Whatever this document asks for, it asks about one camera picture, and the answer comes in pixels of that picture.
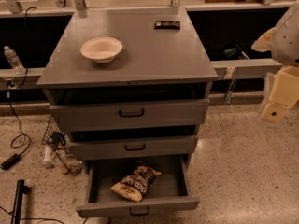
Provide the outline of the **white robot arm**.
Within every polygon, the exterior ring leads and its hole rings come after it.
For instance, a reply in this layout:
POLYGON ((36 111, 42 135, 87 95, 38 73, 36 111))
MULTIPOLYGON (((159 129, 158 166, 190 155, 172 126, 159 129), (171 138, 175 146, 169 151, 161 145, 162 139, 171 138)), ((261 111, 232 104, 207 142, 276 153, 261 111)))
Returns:
POLYGON ((296 0, 274 28, 261 35, 251 46, 258 52, 270 51, 283 67, 274 75, 264 99, 261 120, 278 123, 299 101, 299 1, 296 0))

